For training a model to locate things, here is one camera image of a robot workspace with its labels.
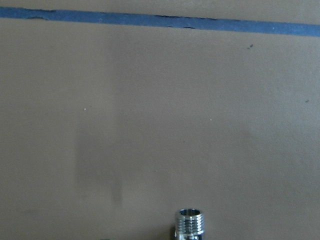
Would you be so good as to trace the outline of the chrome threaded PPR valve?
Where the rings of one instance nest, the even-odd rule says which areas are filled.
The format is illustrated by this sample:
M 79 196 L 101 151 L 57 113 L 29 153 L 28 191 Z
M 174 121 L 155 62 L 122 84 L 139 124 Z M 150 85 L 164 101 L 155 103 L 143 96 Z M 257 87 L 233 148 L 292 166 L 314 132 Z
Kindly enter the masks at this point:
M 183 208 L 176 212 L 174 240 L 204 240 L 204 214 L 196 208 Z

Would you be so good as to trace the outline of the brown paper table mat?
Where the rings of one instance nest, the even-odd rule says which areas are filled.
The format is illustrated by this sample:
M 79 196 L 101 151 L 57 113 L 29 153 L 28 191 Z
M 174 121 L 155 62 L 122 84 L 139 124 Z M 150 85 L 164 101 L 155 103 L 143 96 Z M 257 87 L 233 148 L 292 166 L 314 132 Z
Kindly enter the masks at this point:
M 320 40 L 49 21 L 74 10 L 317 25 L 317 0 L 3 0 L 0 237 L 320 237 Z

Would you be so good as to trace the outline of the blue tape strip crosswise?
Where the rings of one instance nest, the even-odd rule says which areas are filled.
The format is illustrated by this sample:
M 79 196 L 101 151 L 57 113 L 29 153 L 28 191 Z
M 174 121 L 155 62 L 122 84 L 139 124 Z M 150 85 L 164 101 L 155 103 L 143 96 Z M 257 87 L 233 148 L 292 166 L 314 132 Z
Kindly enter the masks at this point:
M 117 13 L 66 9 L 0 8 L 0 17 L 8 19 L 43 19 L 46 21 L 110 24 L 143 27 L 211 30 L 241 33 L 319 37 L 318 24 L 217 19 L 186 16 L 166 16 L 137 13 Z

